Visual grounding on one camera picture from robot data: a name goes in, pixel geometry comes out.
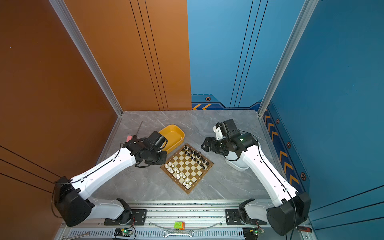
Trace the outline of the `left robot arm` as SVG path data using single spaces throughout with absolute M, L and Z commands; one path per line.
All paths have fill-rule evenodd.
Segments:
M 107 181 L 129 167 L 147 168 L 163 165 L 168 140 L 154 131 L 147 138 L 136 135 L 120 144 L 119 150 L 103 162 L 71 179 L 62 177 L 55 183 L 52 204 L 68 227 L 89 219 L 109 219 L 119 225 L 133 222 L 133 211 L 128 203 L 117 198 L 94 198 L 93 193 Z

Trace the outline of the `white plastic tray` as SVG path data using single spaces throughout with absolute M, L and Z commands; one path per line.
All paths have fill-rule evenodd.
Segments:
M 244 172 L 249 169 L 249 166 L 241 159 L 238 159 L 238 156 L 235 152 L 229 152 L 227 156 L 224 156 L 226 163 L 239 172 Z

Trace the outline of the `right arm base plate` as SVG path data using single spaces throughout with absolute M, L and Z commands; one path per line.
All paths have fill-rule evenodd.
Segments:
M 248 226 L 257 226 L 257 225 L 267 225 L 267 222 L 250 219 L 244 210 L 240 209 L 226 209 L 226 223 L 229 226 L 234 225 L 248 225 Z

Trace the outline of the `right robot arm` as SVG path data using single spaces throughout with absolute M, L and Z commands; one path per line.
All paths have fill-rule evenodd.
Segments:
M 243 223 L 267 222 L 284 236 L 308 219 L 312 202 L 309 194 L 299 193 L 284 179 L 264 155 L 256 136 L 240 131 L 232 119 L 217 123 L 213 131 L 215 137 L 205 138 L 201 148 L 224 157 L 235 153 L 237 157 L 231 162 L 251 169 L 270 197 L 264 203 L 255 199 L 241 203 L 239 215 Z

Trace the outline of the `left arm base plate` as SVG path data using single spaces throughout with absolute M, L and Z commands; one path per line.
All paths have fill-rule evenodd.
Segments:
M 127 211 L 123 212 L 122 217 L 117 220 L 105 219 L 105 226 L 143 226 L 147 217 L 146 209 L 134 209 L 130 214 Z

